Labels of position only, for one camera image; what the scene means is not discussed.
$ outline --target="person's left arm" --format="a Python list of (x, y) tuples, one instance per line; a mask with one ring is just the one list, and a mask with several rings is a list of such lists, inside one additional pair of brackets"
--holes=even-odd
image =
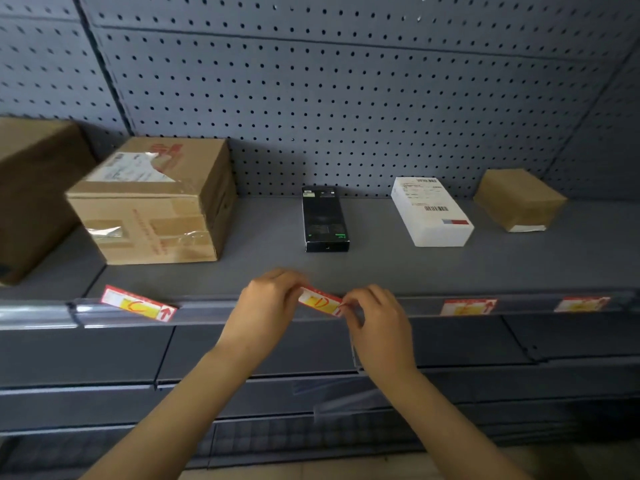
[(174, 480), (236, 390), (277, 345), (305, 277), (276, 269), (242, 291), (215, 347), (82, 480)]

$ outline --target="person's left hand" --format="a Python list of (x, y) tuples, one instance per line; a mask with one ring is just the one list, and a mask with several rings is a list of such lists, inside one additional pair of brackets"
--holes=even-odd
[(216, 345), (251, 373), (282, 338), (307, 278), (277, 268), (252, 280), (242, 291)]

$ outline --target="price tag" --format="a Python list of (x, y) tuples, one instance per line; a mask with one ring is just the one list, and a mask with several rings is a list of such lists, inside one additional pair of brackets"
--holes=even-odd
[(110, 285), (104, 288), (100, 302), (106, 305), (117, 306), (128, 312), (137, 313), (138, 315), (160, 322), (168, 322), (177, 311), (177, 308), (174, 306), (165, 305), (164, 303), (129, 293), (128, 291)]
[(610, 296), (567, 296), (558, 303), (554, 311), (556, 313), (599, 312), (610, 300)]
[(495, 298), (446, 299), (442, 306), (441, 316), (456, 315), (488, 315), (495, 308)]
[(303, 305), (334, 316), (340, 314), (339, 306), (342, 304), (342, 299), (337, 296), (324, 293), (315, 288), (306, 287), (302, 288), (302, 295), (298, 298), (298, 301)]

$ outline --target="cardboard box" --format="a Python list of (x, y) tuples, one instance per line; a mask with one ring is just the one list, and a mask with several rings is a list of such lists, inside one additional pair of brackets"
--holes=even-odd
[(464, 246), (474, 230), (474, 225), (437, 178), (397, 177), (391, 199), (418, 247)]
[(484, 172), (474, 200), (508, 232), (546, 230), (566, 197), (522, 168)]
[(108, 264), (216, 261), (236, 185), (223, 139), (133, 137), (67, 198)]
[(70, 121), (0, 118), (0, 141), (0, 285), (13, 285), (77, 224), (65, 190), (95, 161)]

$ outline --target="black box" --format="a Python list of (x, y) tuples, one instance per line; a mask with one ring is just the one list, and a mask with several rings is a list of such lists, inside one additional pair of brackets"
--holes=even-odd
[(302, 187), (302, 214), (308, 253), (349, 250), (349, 235), (336, 187)]

